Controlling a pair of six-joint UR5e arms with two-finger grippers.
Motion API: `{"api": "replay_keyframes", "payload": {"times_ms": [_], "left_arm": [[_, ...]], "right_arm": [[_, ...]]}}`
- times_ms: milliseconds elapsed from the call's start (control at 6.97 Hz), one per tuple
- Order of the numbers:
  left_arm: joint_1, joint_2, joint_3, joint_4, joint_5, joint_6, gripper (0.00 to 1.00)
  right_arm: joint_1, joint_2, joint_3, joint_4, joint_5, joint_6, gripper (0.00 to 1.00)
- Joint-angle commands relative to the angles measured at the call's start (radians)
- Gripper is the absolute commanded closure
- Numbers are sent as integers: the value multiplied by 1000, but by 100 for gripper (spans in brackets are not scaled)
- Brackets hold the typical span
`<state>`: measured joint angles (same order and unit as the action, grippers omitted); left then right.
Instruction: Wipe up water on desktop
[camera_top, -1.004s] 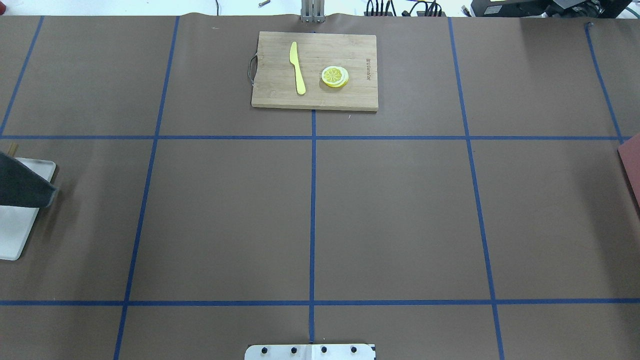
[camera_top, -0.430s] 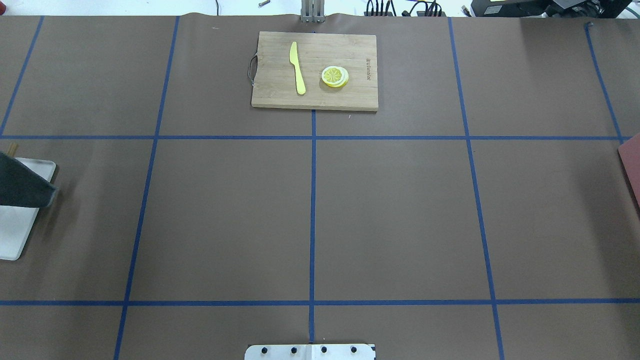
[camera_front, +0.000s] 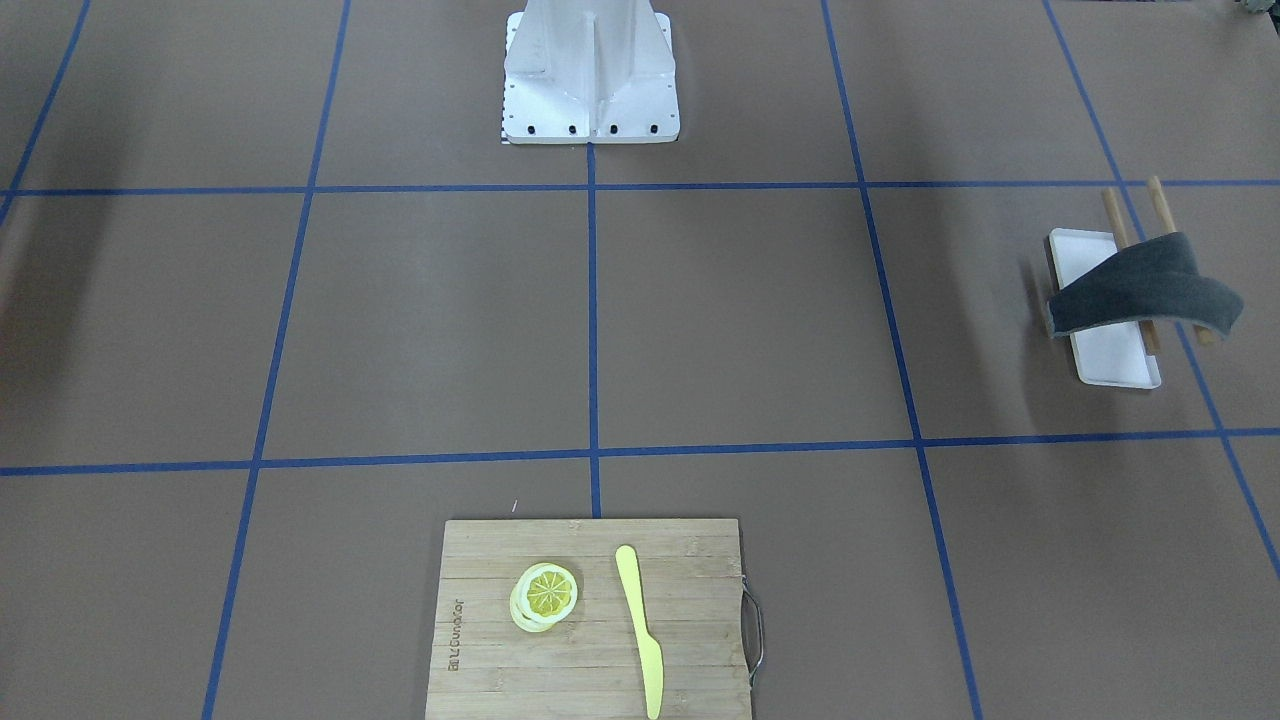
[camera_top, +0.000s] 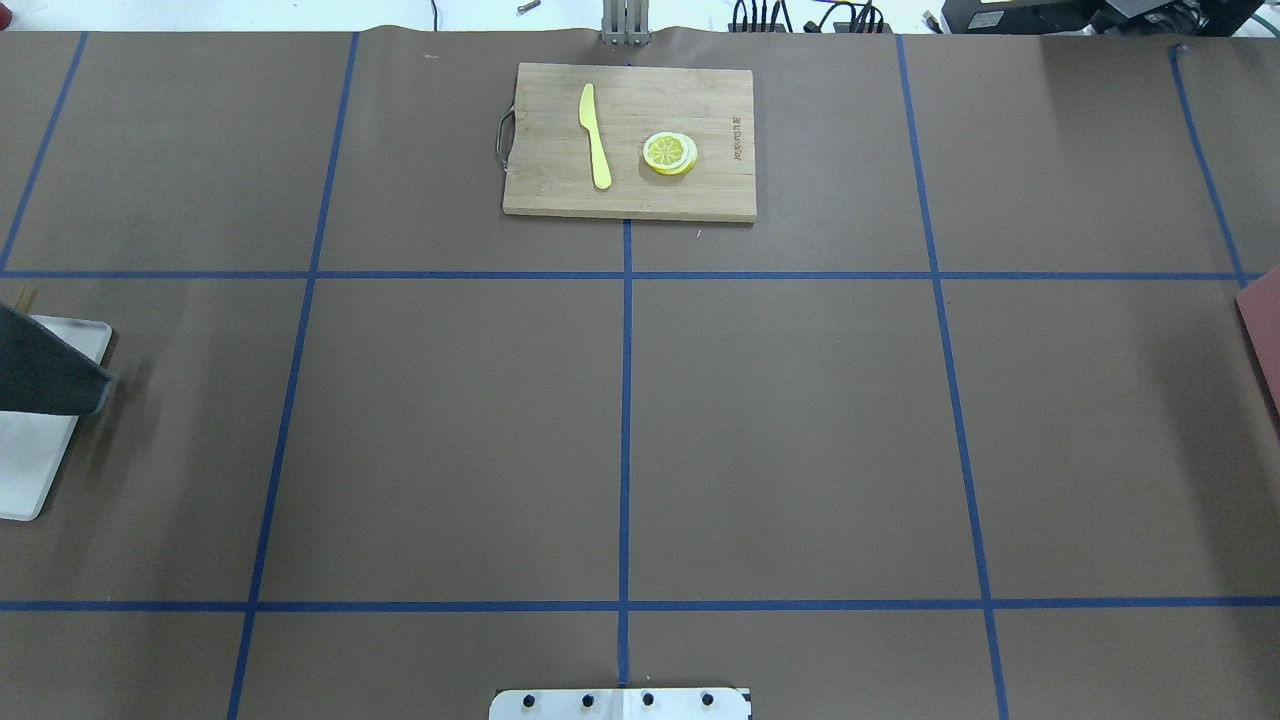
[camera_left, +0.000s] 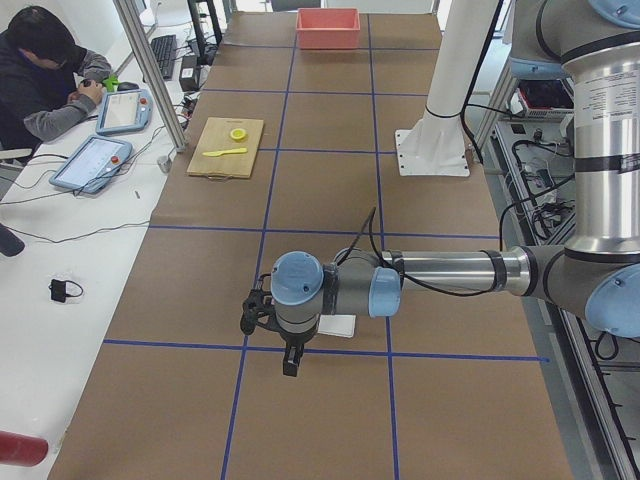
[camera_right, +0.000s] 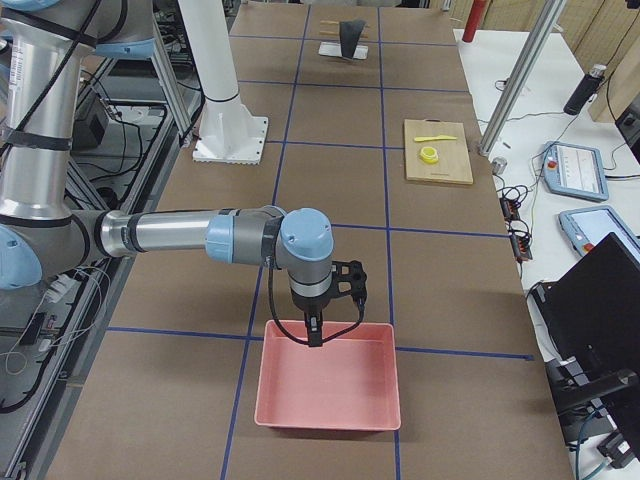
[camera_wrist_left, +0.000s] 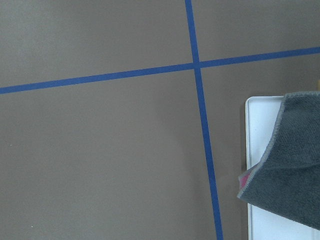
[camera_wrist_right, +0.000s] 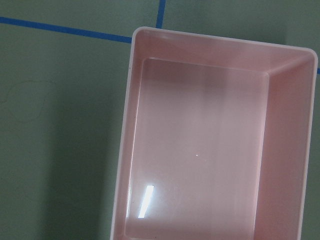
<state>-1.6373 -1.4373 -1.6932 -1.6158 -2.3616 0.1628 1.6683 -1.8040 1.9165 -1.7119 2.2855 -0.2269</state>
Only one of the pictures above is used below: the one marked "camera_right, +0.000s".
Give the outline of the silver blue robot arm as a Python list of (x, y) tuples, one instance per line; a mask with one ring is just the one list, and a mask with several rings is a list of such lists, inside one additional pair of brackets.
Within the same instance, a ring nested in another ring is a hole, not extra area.
[(303, 208), (160, 212), (70, 209), (64, 201), (81, 64), (89, 55), (146, 59), (156, 49), (148, 1), (5, 1), (11, 34), (1, 130), (1, 286), (15, 290), (107, 257), (204, 249), (225, 263), (289, 275), (306, 344), (319, 347), (335, 293), (328, 218)]

